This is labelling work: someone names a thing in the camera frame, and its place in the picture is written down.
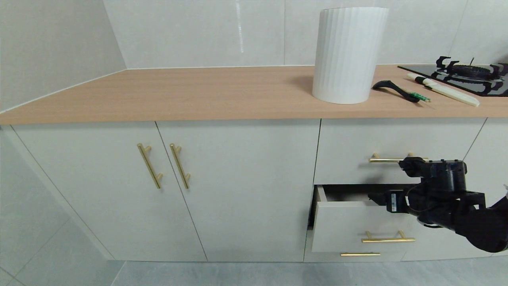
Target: gold cabinet handle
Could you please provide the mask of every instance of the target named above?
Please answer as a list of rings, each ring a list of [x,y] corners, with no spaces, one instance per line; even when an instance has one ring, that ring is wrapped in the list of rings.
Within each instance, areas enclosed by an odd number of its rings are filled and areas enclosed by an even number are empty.
[[[413,153],[409,153],[408,157],[414,157]],[[378,153],[372,154],[372,157],[369,158],[369,163],[398,163],[399,161],[404,160],[404,158],[380,158]]]
[[[378,243],[378,242],[415,242],[416,238],[406,237],[402,231],[399,231],[400,238],[372,238],[370,231],[365,232],[367,238],[362,238],[363,243]]]
[[[189,173],[185,173],[182,168],[182,164],[180,163],[180,157],[178,156],[180,154],[180,151],[182,150],[181,146],[176,146],[173,143],[169,144],[169,147],[171,148],[171,153],[173,153],[173,157],[175,157],[176,166],[178,167],[178,171],[180,172],[180,176],[182,176],[182,181],[186,189],[189,189],[189,179],[191,178],[191,175]]]
[[[148,171],[150,172],[150,175],[152,176],[153,182],[155,183],[155,186],[157,189],[161,188],[161,179],[162,179],[162,173],[159,173],[158,175],[155,174],[155,171],[153,170],[152,163],[148,159],[147,153],[152,150],[152,147],[148,145],[146,148],[143,147],[143,144],[138,144],[139,153],[141,153],[141,157],[143,157],[143,160],[145,161],[146,167],[148,168]]]
[[[340,256],[381,256],[379,252],[342,252]]]

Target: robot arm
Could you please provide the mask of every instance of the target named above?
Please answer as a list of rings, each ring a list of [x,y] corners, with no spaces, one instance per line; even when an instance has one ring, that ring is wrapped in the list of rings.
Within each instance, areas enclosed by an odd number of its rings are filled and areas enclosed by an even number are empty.
[[[487,252],[508,249],[508,194],[486,208],[485,194],[466,190],[467,166],[463,161],[429,161],[407,157],[399,166],[419,184],[404,190],[370,194],[392,213],[408,213],[424,226],[445,227]]]

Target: white ribbed vase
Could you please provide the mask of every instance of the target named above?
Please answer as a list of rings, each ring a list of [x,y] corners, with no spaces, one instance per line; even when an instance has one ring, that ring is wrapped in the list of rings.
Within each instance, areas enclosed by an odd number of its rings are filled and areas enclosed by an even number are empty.
[[[387,8],[322,10],[312,94],[324,101],[354,104],[369,98]]]

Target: kitchen knife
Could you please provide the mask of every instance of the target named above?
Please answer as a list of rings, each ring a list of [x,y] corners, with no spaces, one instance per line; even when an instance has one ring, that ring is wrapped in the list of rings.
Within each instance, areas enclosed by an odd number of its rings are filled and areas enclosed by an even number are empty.
[[[437,82],[433,81],[430,78],[427,78],[425,76],[415,74],[415,73],[409,73],[407,74],[407,77],[416,81],[419,84],[423,84],[425,87],[427,87],[430,90],[433,90],[437,93],[440,93],[444,96],[448,96],[449,98],[453,98],[455,100],[458,100],[460,102],[472,105],[472,106],[478,106],[480,105],[480,102],[478,99],[474,98],[471,95],[467,95],[465,93],[462,93],[460,91],[457,91],[455,89],[451,89],[449,87],[445,87],[442,84],[438,84]]]

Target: floor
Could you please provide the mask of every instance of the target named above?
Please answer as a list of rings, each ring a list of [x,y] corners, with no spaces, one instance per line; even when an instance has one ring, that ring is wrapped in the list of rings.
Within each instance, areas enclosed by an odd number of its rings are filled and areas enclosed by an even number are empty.
[[[112,286],[506,285],[508,256],[395,263],[126,262]]]

